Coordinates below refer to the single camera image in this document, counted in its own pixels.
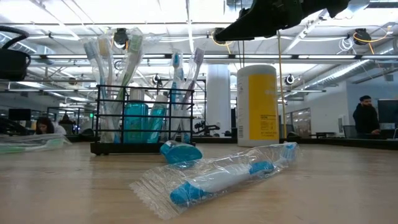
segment wooden table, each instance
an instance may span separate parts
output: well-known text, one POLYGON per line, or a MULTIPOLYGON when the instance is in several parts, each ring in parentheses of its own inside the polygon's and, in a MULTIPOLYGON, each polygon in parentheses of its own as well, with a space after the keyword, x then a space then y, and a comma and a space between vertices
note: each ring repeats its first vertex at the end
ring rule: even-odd
MULTIPOLYGON (((205 157, 242 150, 200 144, 205 157)), ((397 223, 398 151, 302 145, 296 167, 203 203, 172 220, 157 218, 128 185, 158 155, 65 150, 0 155, 0 223, 397 223)))

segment white pillar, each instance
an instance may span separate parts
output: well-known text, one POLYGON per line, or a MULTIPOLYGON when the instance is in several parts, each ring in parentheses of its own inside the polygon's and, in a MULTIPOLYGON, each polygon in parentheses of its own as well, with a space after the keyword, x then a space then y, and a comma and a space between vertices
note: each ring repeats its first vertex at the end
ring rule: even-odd
POLYGON ((228 65, 208 65, 206 125, 219 125, 220 130, 211 131, 224 137, 225 131, 231 131, 231 93, 228 65))

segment man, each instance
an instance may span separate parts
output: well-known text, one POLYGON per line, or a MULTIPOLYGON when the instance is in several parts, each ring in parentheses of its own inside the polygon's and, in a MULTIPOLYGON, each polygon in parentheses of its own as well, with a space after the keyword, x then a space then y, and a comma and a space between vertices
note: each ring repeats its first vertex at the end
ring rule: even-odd
POLYGON ((354 112, 355 129, 358 134, 380 134, 376 109, 370 96, 362 96, 354 112))

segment computer screen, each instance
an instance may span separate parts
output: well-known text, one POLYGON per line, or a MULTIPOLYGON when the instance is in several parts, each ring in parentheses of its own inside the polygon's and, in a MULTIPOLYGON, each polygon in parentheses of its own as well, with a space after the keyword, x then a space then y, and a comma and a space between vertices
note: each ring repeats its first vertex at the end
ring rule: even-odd
POLYGON ((8 109, 8 119, 11 121, 30 121, 30 109, 8 109))
POLYGON ((398 100, 379 100, 379 122, 398 123, 398 100))

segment table surface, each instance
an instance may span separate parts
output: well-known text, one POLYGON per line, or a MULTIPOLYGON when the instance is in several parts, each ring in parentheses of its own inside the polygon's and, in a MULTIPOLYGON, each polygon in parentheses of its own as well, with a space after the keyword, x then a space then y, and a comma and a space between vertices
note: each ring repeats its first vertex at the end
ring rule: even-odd
MULTIPOLYGON (((243 150, 199 144, 205 157, 243 150)), ((163 221, 129 189, 160 155, 90 154, 88 143, 0 155, 0 223, 396 223, 398 151, 301 145, 295 167, 163 221)))

